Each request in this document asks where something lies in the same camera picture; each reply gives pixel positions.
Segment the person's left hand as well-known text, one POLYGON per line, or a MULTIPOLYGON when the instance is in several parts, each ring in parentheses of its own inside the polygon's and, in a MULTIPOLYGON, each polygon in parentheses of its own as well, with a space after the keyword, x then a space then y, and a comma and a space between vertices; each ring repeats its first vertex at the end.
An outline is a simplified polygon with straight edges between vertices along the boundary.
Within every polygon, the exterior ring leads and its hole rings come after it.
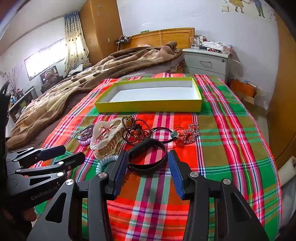
POLYGON ((1 207, 1 211, 7 220, 13 220, 14 218, 20 218, 25 221, 35 222, 37 219, 37 215, 35 213, 34 208, 29 208, 27 210, 11 214, 9 211, 1 207))

